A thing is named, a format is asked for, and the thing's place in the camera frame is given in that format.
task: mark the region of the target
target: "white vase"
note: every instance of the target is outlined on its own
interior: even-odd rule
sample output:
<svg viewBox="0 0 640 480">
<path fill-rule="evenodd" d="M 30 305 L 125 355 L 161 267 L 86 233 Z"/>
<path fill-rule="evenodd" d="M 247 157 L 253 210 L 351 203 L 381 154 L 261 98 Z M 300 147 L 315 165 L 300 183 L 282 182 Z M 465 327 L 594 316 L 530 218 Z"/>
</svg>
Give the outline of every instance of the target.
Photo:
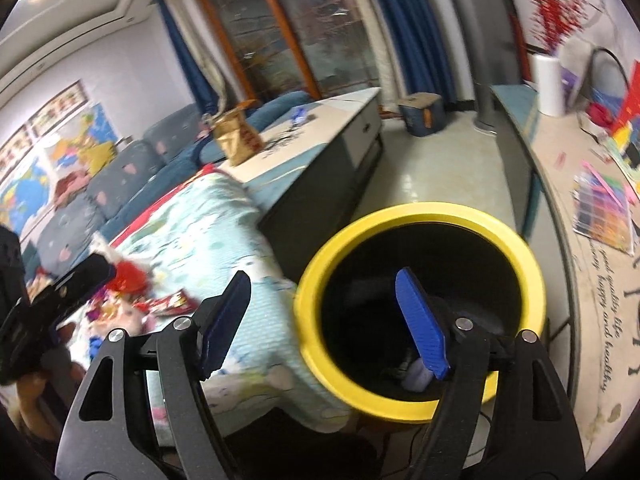
<svg viewBox="0 0 640 480">
<path fill-rule="evenodd" d="M 565 112 L 562 66 L 556 56 L 535 54 L 533 56 L 536 83 L 538 83 L 538 107 L 540 113 L 551 117 L 562 117 Z"/>
</svg>

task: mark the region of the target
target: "paper bag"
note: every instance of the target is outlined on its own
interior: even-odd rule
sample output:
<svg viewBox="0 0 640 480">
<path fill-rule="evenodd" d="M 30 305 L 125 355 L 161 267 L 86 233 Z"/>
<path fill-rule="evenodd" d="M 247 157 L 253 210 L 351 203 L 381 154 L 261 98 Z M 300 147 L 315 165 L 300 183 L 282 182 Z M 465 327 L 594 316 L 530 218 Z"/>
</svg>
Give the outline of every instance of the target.
<svg viewBox="0 0 640 480">
<path fill-rule="evenodd" d="M 213 138 L 232 166 L 242 164 L 264 147 L 260 135 L 254 127 L 247 124 L 240 108 L 228 111 L 216 121 Z"/>
</svg>

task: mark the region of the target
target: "window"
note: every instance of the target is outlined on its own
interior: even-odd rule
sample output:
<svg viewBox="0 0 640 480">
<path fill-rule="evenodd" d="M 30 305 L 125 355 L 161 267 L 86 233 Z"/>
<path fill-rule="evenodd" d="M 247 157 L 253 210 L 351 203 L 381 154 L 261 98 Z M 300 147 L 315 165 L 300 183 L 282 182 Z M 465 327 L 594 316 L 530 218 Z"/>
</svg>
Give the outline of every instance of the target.
<svg viewBox="0 0 640 480">
<path fill-rule="evenodd" d="M 354 0 L 201 0 L 251 98 L 314 98 L 378 86 Z"/>
</svg>

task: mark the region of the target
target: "ceiling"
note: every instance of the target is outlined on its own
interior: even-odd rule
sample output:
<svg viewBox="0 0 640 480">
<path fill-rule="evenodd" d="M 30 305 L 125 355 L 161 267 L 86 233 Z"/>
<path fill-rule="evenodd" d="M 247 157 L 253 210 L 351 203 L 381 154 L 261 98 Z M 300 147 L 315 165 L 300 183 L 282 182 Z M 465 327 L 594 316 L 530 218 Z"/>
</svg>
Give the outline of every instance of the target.
<svg viewBox="0 0 640 480">
<path fill-rule="evenodd" d="M 65 56 L 145 20 L 152 0 L 21 0 L 0 29 L 0 107 Z"/>
</svg>

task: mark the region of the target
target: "light blue bedsheet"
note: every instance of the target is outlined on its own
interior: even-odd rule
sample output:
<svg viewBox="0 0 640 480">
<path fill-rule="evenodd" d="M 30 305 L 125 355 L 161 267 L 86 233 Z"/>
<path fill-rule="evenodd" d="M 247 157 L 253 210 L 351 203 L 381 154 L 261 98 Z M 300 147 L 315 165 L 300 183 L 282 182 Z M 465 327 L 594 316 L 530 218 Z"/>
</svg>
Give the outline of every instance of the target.
<svg viewBox="0 0 640 480">
<path fill-rule="evenodd" d="M 308 428 L 337 431 L 350 411 L 320 385 L 300 355 L 292 312 L 295 285 L 283 277 L 258 232 L 258 216 L 241 184 L 208 174 L 153 213 L 120 251 L 151 261 L 157 297 L 184 288 L 201 301 L 220 295 L 236 270 L 251 278 L 251 302 L 223 368 L 202 385 L 223 435 L 275 406 Z M 167 446 L 171 436 L 157 373 L 149 380 L 160 444 Z"/>
</svg>

